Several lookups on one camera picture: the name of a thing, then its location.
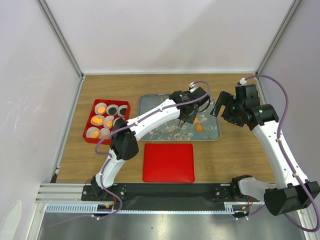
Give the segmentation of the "red box lid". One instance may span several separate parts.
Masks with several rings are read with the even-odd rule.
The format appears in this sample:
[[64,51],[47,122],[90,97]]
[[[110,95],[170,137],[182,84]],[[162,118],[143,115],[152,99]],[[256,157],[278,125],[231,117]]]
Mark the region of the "red box lid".
[[195,181],[191,143],[147,143],[142,179],[145,183],[191,184]]

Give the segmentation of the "red cookie box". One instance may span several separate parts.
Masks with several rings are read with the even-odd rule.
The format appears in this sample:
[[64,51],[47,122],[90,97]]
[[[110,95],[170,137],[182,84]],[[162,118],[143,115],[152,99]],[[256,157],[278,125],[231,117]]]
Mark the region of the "red cookie box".
[[100,139],[113,131],[119,119],[128,120],[131,107],[128,101],[96,99],[93,102],[82,137],[90,144],[97,144]]

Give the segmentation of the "orange round waffle cookie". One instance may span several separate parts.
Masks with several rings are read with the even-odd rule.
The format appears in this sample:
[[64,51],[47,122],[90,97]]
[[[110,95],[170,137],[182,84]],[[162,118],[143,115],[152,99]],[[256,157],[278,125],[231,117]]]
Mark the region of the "orange round waffle cookie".
[[93,132],[91,133],[91,138],[97,139],[97,138],[99,137],[99,135],[100,135],[100,132],[97,131],[97,130],[95,130],[95,131],[93,131]]

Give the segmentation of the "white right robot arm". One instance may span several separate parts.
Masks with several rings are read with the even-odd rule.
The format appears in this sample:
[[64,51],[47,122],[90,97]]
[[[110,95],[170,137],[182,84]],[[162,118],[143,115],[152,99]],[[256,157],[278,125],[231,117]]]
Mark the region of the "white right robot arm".
[[211,111],[217,116],[224,106],[222,118],[239,127],[247,125],[257,137],[271,165],[275,183],[267,183],[250,175],[232,179],[230,195],[242,201],[248,195],[265,203],[274,216],[305,209],[320,193],[317,181],[310,181],[299,167],[281,130],[281,121],[271,104],[261,104],[255,84],[244,78],[235,94],[221,91]]

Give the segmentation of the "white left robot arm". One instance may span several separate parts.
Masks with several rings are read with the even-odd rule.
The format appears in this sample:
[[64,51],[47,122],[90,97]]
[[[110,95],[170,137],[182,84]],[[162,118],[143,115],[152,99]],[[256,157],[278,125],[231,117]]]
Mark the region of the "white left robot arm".
[[142,115],[117,120],[112,132],[96,144],[95,153],[106,156],[101,170],[90,181],[92,194],[98,200],[109,197],[115,177],[124,163],[138,154],[138,141],[144,135],[171,120],[194,122],[199,108],[210,100],[210,85],[203,81],[207,86],[207,90],[204,90],[197,86],[198,83],[190,83],[186,91],[174,91],[166,100]]

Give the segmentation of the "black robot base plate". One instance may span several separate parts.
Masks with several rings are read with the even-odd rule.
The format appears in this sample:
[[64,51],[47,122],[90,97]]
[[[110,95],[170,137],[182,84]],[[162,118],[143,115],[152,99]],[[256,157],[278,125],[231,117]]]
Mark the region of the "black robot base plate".
[[228,183],[116,183],[108,190],[120,198],[123,211],[223,211],[225,203],[253,203]]

